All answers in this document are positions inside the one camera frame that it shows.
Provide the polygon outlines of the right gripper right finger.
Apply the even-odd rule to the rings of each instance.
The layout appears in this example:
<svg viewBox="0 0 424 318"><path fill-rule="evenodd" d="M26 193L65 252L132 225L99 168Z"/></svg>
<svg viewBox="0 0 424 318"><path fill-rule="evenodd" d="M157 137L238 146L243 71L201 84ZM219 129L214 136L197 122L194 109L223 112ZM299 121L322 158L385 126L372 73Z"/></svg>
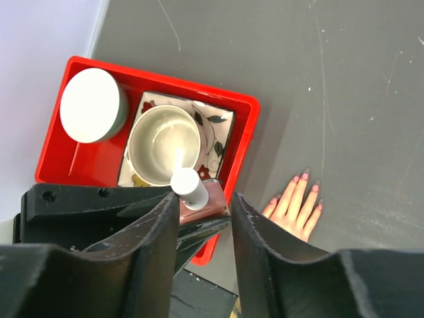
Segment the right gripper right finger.
<svg viewBox="0 0 424 318"><path fill-rule="evenodd" d="M231 200L244 317L422 317L421 250L326 252Z"/></svg>

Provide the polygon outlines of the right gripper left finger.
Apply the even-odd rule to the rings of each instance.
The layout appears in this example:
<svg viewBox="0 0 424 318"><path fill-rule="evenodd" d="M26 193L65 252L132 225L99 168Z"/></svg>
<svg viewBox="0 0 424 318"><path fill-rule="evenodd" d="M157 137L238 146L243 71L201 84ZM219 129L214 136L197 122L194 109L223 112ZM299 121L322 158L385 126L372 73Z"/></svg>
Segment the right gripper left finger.
<svg viewBox="0 0 424 318"><path fill-rule="evenodd" d="M169 193L145 216L83 251L1 247L2 317L167 317L180 203Z"/></svg>

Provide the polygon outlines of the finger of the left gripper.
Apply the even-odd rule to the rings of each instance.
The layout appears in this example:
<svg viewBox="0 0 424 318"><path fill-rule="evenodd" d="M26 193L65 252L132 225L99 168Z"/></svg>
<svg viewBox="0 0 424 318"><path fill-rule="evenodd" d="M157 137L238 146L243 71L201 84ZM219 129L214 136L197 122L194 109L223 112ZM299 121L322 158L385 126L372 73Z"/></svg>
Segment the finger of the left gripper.
<svg viewBox="0 0 424 318"><path fill-rule="evenodd" d="M179 226L174 274L181 272L203 245L231 224L228 215L213 216Z"/></svg>

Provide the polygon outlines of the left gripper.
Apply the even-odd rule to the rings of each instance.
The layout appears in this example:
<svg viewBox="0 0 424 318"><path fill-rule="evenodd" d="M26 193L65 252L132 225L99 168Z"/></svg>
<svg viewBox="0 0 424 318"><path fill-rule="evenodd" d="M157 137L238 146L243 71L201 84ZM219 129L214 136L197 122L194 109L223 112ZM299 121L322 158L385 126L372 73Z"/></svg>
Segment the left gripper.
<svg viewBox="0 0 424 318"><path fill-rule="evenodd" d="M165 195L163 187L36 184L21 198L12 242L83 250L149 213Z"/></svg>

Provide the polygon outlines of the pink nail polish bottle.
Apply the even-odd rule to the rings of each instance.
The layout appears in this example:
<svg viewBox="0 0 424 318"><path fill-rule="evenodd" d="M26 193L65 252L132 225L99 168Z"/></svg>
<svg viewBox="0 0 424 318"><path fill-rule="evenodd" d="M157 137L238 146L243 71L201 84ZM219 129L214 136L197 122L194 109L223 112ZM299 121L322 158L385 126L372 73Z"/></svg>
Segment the pink nail polish bottle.
<svg viewBox="0 0 424 318"><path fill-rule="evenodd" d="M228 203L221 186L221 182L216 178L202 181L207 194L206 203L189 204L180 199L180 224L188 224L201 219L215 216L229 216Z"/></svg>

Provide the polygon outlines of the white nail polish cap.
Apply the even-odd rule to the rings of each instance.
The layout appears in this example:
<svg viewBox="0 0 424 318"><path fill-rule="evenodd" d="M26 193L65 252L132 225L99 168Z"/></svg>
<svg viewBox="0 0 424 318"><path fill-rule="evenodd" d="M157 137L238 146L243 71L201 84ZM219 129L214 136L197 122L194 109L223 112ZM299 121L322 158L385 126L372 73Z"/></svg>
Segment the white nail polish cap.
<svg viewBox="0 0 424 318"><path fill-rule="evenodd" d="M203 209L209 201L209 193L199 174L192 168L180 168L171 177L170 186L184 205L193 211Z"/></svg>

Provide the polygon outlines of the mannequin hand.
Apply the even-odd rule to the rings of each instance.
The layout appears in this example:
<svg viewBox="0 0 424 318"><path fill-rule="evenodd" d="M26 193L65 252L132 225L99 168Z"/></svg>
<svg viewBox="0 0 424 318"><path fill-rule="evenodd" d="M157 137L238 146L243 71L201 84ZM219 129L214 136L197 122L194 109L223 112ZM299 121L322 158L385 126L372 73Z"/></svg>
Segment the mannequin hand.
<svg viewBox="0 0 424 318"><path fill-rule="evenodd" d="M307 190L309 177L309 168L296 174L262 212L265 218L303 242L309 241L323 210L323 200L319 198L321 182L315 180Z"/></svg>

